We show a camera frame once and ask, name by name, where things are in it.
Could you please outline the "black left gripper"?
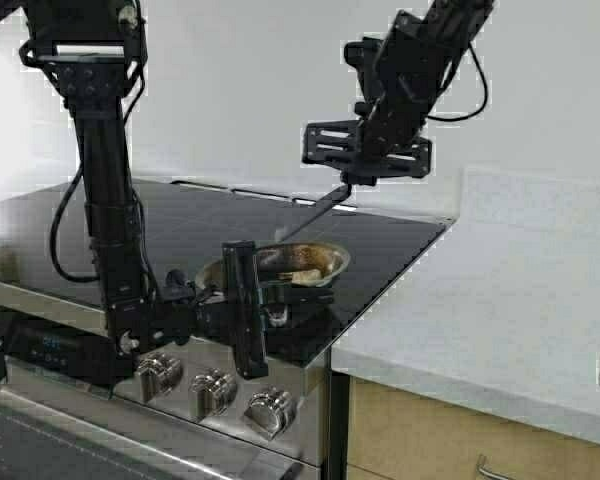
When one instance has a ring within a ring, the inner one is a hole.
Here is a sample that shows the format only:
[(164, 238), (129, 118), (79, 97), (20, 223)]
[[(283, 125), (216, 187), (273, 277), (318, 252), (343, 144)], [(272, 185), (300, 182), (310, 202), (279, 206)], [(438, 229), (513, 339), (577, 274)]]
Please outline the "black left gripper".
[(328, 305), (331, 288), (294, 284), (259, 287), (256, 246), (252, 240), (222, 244), (222, 258), (200, 268), (194, 277), (198, 290), (198, 336), (232, 348), (236, 372), (244, 379), (269, 374), (261, 303)]

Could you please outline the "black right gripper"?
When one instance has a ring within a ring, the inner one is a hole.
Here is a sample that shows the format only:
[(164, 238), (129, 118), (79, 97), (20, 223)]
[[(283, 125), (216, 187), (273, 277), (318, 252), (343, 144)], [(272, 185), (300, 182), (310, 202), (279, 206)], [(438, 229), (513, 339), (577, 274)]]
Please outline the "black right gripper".
[(380, 179), (423, 179), (432, 170), (432, 142), (416, 136), (410, 144), (394, 145), (384, 153), (362, 146), (355, 120), (309, 123), (303, 136), (301, 160), (341, 172), (349, 185), (375, 186)]

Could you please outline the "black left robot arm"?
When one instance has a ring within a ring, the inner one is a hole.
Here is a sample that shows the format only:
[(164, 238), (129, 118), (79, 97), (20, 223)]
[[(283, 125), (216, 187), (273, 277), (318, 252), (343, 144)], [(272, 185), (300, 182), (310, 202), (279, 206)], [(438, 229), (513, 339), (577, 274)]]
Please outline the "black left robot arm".
[(212, 294), (175, 270), (160, 285), (148, 258), (125, 129), (146, 84), (145, 20), (137, 1), (27, 1), (23, 9), (29, 36), (20, 59), (44, 73), (74, 121), (80, 160), (72, 186), (85, 192), (107, 373), (118, 383), (140, 355), (186, 344)]

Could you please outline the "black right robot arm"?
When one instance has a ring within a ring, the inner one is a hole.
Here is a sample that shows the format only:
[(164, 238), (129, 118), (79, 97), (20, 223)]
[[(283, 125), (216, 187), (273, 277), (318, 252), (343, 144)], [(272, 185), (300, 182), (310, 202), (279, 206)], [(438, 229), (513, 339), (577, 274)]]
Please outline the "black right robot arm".
[(353, 120), (307, 125), (303, 163), (337, 170), (349, 185), (429, 175), (432, 143), (421, 131), (494, 6), (435, 1), (422, 18), (399, 11), (383, 38), (347, 43), (363, 98)]

